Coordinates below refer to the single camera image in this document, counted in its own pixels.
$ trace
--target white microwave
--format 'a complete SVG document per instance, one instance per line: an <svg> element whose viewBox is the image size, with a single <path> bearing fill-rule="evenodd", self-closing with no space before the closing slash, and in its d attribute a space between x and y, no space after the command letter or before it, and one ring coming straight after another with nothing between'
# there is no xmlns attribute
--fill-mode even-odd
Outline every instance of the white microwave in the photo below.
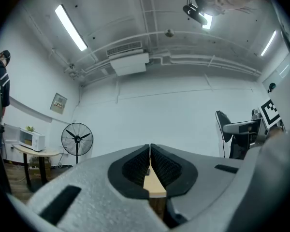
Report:
<svg viewBox="0 0 290 232"><path fill-rule="evenodd" d="M45 148L45 136L20 128L19 144L34 151L41 151Z"/></svg>

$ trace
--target standing fan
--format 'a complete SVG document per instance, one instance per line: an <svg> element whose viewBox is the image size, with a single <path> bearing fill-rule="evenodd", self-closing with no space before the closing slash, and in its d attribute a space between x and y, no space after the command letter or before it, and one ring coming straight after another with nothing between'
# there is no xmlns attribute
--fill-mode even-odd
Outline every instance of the standing fan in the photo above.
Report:
<svg viewBox="0 0 290 232"><path fill-rule="evenodd" d="M69 154L76 156L77 164L78 156L84 155L90 150L93 144L93 135L86 125L72 123L63 130L61 142Z"/></svg>

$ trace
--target wall vent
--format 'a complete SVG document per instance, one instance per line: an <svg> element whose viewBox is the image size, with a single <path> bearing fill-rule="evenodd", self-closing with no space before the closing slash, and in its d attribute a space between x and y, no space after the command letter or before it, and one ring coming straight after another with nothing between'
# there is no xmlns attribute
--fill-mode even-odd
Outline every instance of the wall vent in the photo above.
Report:
<svg viewBox="0 0 290 232"><path fill-rule="evenodd" d="M107 50L107 57L109 58L110 56L113 56L118 53L123 53L127 51L133 51L137 49L142 49L142 42L141 41L136 41L136 42L131 42L128 44L123 44L117 47L114 47L112 49Z"/></svg>

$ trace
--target wooden floor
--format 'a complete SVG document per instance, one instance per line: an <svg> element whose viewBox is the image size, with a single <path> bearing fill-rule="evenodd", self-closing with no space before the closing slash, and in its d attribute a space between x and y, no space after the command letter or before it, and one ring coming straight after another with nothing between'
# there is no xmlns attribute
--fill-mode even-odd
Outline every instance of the wooden floor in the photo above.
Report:
<svg viewBox="0 0 290 232"><path fill-rule="evenodd" d="M12 194L23 203L26 203L33 195L27 188L24 166L4 164L8 179L11 185ZM68 168L51 169L51 174L47 176L47 180L52 180L68 170ZM39 178L35 175L30 175L30 179Z"/></svg>

